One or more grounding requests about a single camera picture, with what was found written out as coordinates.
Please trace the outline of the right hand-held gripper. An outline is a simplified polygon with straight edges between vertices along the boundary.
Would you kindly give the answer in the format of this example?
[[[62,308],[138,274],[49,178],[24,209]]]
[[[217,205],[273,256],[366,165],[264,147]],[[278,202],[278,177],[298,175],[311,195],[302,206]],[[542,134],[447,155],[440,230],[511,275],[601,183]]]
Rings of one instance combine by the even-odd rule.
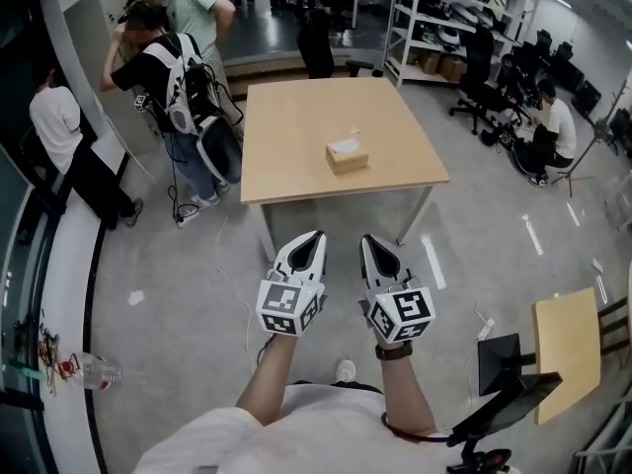
[[[365,234],[360,253],[364,299],[359,304],[367,325],[387,344],[419,338],[435,319],[430,290],[388,241]]]

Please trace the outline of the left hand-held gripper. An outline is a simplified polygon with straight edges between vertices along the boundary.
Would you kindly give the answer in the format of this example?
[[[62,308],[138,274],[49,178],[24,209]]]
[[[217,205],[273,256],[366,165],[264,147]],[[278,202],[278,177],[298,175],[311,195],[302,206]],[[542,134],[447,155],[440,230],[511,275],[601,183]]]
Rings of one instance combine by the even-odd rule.
[[[274,267],[260,283],[256,313],[269,334],[300,337],[322,311],[325,285],[321,280],[327,259],[327,236],[322,230],[303,233],[277,253]],[[309,272],[309,279],[284,272]]]

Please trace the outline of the wooden tissue box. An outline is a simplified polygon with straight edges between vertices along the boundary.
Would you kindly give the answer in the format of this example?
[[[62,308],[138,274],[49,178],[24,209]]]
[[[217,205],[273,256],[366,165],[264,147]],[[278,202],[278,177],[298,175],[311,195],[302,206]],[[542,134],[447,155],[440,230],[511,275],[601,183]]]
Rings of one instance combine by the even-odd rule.
[[[326,146],[325,156],[332,172],[335,175],[346,174],[368,166],[369,154],[361,147],[360,143],[359,151],[354,154],[332,153],[328,148],[328,145]]]

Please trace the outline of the person's left forearm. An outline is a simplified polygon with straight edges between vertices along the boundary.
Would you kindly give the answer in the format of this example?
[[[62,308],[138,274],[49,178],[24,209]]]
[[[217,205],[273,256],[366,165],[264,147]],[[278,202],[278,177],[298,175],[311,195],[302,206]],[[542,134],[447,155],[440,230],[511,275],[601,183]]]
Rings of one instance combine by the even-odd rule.
[[[272,424],[279,417],[296,344],[295,337],[274,336],[237,401],[236,406],[262,426]]]

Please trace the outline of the person's right forearm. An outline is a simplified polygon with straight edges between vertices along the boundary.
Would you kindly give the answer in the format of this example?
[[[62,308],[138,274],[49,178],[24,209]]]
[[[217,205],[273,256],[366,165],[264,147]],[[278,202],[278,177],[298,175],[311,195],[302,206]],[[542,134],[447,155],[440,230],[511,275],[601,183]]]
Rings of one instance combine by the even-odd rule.
[[[402,343],[380,345],[386,349]],[[435,418],[410,361],[405,357],[381,361],[388,425],[405,435],[429,436],[437,432]]]

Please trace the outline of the dark wristwatch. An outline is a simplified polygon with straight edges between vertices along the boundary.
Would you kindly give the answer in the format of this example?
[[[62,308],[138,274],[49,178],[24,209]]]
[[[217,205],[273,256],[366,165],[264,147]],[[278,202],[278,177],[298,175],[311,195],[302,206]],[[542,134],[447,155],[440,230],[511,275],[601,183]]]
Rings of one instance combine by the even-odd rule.
[[[413,353],[412,343],[410,341],[403,342],[400,346],[390,347],[388,349],[376,345],[375,355],[380,361],[394,361],[410,356]]]

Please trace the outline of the person's black trousers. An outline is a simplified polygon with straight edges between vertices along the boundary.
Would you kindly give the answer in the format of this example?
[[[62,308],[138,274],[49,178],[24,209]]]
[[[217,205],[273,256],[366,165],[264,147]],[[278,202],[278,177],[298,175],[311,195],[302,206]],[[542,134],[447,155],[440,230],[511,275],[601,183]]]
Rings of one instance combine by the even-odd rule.
[[[297,380],[293,383],[291,383],[291,385],[313,385],[316,383],[313,383],[311,381],[306,381],[306,380]],[[335,383],[329,384],[329,386],[331,387],[339,387],[339,388],[346,388],[346,389],[353,389],[353,390],[361,390],[361,391],[368,391],[368,392],[373,392],[373,393],[377,393],[380,395],[383,395],[383,392],[371,385],[367,385],[367,384],[363,384],[363,383],[358,383],[356,381],[337,381]]]

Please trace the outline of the wooden table with metal legs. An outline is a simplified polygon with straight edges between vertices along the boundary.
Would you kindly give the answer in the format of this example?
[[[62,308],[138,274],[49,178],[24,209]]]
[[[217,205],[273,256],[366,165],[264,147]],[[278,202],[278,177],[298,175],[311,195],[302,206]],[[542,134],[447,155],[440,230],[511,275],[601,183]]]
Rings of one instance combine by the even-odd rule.
[[[360,135],[350,133],[352,127]],[[355,138],[368,166],[335,175],[326,146]],[[386,78],[293,80],[250,86],[240,200],[268,261],[277,249],[264,207],[304,199],[419,189],[395,238],[402,246],[449,175],[431,141]]]

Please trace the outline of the person's white shirt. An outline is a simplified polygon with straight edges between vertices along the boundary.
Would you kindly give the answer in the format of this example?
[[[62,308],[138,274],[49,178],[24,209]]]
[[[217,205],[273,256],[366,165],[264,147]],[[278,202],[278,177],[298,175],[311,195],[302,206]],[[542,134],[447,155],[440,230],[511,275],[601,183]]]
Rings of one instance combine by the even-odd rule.
[[[214,409],[146,451],[133,474],[447,474],[460,463],[458,446],[395,436],[383,412],[375,392],[290,385],[274,423]]]

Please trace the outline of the small wooden side table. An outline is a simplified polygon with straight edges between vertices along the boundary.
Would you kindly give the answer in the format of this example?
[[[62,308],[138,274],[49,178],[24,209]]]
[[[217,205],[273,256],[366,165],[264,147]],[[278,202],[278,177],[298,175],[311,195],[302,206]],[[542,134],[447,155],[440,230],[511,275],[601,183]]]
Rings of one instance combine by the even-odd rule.
[[[535,411],[539,426],[563,414],[600,384],[601,356],[596,301],[591,287],[533,304],[536,369],[557,372],[562,382]]]

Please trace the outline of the black and red device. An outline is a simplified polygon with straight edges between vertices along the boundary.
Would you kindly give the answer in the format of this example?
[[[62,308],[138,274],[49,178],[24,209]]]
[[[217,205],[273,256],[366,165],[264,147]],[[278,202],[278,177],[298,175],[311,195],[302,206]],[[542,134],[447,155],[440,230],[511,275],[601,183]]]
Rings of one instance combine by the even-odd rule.
[[[476,451],[474,442],[467,442],[461,452],[461,464],[453,468],[452,474],[508,474],[509,449],[493,449],[489,452]]]

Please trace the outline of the metal tripod stand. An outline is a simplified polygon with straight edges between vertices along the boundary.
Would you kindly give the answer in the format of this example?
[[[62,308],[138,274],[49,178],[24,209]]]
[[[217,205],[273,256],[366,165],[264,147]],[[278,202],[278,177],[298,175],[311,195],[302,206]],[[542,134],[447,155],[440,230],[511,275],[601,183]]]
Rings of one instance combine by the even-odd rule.
[[[573,162],[573,164],[568,169],[557,173],[557,178],[551,183],[551,185],[556,185],[557,183],[561,181],[566,181],[568,185],[568,189],[569,189],[570,198],[573,196],[574,172],[576,171],[578,166],[584,161],[587,154],[592,150],[593,146],[596,143],[600,141],[604,141],[606,139],[607,133],[608,133],[609,122],[612,119],[615,113],[615,110],[617,109],[617,106],[619,104],[621,97],[628,90],[629,90],[629,87],[627,85],[627,81],[624,80],[622,82],[621,87],[618,89],[618,91],[613,94],[613,101],[611,103],[611,107],[608,110],[606,116],[604,118],[599,119],[597,123],[594,125],[593,137],[590,140],[589,144],[586,146],[586,148],[582,151],[580,156]]]

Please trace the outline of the white metal shelf rack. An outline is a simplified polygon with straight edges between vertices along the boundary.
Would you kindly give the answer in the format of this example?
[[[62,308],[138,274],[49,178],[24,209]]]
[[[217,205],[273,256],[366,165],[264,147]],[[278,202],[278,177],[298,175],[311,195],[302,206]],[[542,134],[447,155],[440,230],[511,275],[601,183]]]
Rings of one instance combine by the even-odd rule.
[[[476,29],[493,36],[491,75],[502,57],[519,45],[526,0],[391,0],[382,69],[400,87],[404,83],[450,85],[436,67],[421,59],[466,59],[466,42]]]

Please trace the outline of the pile of rubber bands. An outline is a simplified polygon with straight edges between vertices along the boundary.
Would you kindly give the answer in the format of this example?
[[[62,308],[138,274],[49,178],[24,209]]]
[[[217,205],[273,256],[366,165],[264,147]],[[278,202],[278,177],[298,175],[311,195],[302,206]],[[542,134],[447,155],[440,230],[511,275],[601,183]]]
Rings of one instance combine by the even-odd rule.
[[[39,365],[45,375],[45,382],[50,395],[56,395],[56,377],[60,375],[58,357],[59,336],[52,335],[43,321],[39,321],[37,351]]]

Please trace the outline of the green clamp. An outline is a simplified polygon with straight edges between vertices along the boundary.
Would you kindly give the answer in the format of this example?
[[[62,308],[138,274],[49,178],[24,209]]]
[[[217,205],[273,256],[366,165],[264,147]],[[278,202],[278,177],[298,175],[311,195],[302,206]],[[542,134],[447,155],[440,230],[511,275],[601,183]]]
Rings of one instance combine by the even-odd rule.
[[[11,367],[17,369],[24,377],[39,381],[46,380],[46,375],[43,372],[30,368],[21,361],[18,361],[16,359],[9,359],[8,364]]]

